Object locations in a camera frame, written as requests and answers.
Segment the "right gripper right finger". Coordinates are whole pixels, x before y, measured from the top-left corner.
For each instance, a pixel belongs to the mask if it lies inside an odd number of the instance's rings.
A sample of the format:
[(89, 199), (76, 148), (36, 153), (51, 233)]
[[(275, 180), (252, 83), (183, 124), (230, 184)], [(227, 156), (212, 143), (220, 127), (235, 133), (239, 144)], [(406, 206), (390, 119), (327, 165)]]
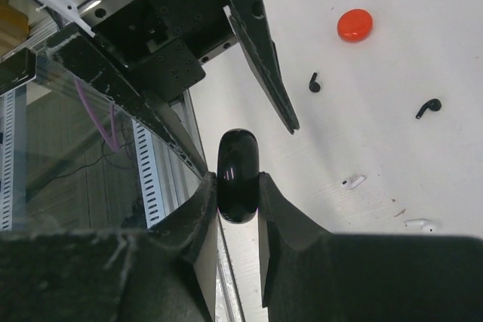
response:
[(262, 305), (271, 321), (480, 321), (482, 242), (333, 234), (259, 176)]

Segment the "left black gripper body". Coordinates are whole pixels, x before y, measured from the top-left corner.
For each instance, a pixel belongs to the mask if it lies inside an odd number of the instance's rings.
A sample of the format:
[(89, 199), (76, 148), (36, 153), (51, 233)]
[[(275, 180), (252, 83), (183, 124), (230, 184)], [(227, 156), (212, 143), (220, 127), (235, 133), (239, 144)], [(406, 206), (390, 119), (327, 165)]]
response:
[(138, 90), (172, 102), (238, 41), (228, 0), (92, 0), (86, 21)]

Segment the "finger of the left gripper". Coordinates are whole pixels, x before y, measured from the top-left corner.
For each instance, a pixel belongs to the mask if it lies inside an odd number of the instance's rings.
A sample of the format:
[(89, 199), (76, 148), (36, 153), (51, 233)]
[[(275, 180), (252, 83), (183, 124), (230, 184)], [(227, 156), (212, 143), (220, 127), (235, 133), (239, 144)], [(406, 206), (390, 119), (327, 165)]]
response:
[(208, 172), (177, 113), (153, 93), (136, 90), (88, 36), (82, 33), (52, 35), (45, 42), (45, 54), (154, 133), (199, 179)]
[(300, 128), (281, 77), (263, 0), (228, 0), (229, 21), (245, 58), (272, 107), (288, 132)]

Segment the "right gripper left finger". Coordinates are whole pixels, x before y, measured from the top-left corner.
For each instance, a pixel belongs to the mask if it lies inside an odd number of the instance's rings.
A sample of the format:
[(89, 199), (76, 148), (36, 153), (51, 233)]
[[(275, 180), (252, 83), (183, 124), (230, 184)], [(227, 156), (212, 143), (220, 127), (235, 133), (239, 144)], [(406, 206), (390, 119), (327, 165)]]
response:
[(149, 229), (2, 232), (3, 321), (213, 321), (217, 178)]

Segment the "black earbud case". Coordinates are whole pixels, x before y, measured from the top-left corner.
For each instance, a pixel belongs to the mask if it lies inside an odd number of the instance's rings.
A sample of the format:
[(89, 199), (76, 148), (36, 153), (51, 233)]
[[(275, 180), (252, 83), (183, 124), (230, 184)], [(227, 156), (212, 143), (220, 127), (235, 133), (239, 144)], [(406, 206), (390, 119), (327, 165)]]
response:
[(259, 206), (260, 158), (256, 137), (233, 129), (221, 138), (217, 158), (217, 206), (233, 224), (251, 221)]

